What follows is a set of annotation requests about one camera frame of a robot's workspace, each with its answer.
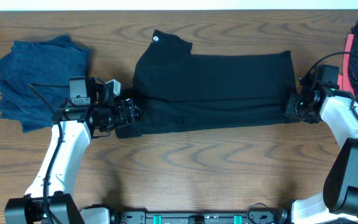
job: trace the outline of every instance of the wooden table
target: wooden table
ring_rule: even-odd
[[[136,61],[159,29],[193,42],[193,53],[248,55],[292,50],[297,80],[317,59],[344,50],[358,11],[0,12],[0,58],[13,40],[70,34],[92,49],[90,75],[131,86]],[[342,57],[328,60],[341,65]],[[0,119],[0,223],[23,196],[50,142],[50,128],[23,134]],[[92,141],[75,202],[153,210],[245,210],[312,196],[339,152],[324,123],[278,124]]]

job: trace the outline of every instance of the white wall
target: white wall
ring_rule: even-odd
[[[358,0],[0,0],[0,11],[358,9]]]

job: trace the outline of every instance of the blue cloth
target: blue cloth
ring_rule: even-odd
[[[19,120],[23,132],[51,126],[52,114],[29,88],[29,83],[69,85],[70,77],[85,76],[89,50],[63,35],[45,42],[15,41],[12,52],[0,59],[2,119]],[[68,88],[35,86],[56,110],[70,97]]]

